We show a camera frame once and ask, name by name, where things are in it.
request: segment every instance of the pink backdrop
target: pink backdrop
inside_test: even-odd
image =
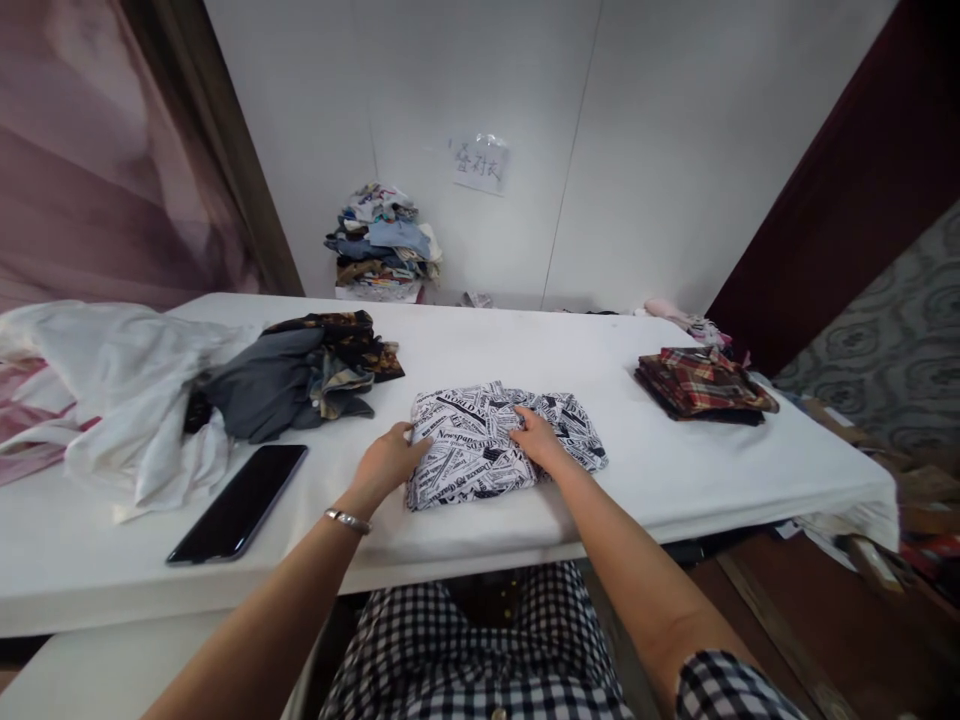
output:
[[[112,0],[0,8],[0,311],[257,292],[246,232]]]

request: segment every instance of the newspaper print shirt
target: newspaper print shirt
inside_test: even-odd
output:
[[[407,484],[407,507],[491,498],[551,480],[510,439],[510,431],[522,427],[517,405],[545,418],[587,471],[606,467],[593,423],[570,393],[536,395],[499,381],[423,393],[413,404],[413,442],[432,437],[433,446]]]

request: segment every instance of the stack of folded clothes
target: stack of folded clothes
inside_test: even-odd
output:
[[[663,348],[644,355],[634,377],[674,420],[756,426],[779,412],[770,393],[716,347]]]

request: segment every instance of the red plaid fabric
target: red plaid fabric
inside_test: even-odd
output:
[[[716,348],[663,348],[639,362],[644,386],[653,386],[681,418],[717,410],[780,410],[770,393]]]

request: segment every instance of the pile of clothes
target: pile of clothes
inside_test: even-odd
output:
[[[417,225],[413,201],[368,183],[337,218],[324,245],[338,254],[337,287],[351,297],[412,302],[425,279],[438,280],[442,253],[430,225]]]
[[[374,383],[403,377],[397,350],[374,335],[363,310],[277,323],[199,384],[191,406],[201,410],[188,415],[185,430],[203,423],[204,405],[223,415],[229,435],[251,443],[339,417],[373,417],[360,396]]]
[[[60,301],[0,316],[0,485],[60,462],[122,522],[208,494],[231,437],[370,417],[360,397],[402,377],[365,312],[263,330],[126,303]]]
[[[545,418],[588,471],[606,467],[593,423],[569,393],[535,395],[500,382],[423,393],[413,404],[412,441],[431,437],[433,445],[407,483],[407,507],[491,498],[552,480],[510,439],[510,431],[522,427],[517,405]]]
[[[757,426],[780,405],[717,347],[663,348],[639,358],[634,377],[674,420]]]

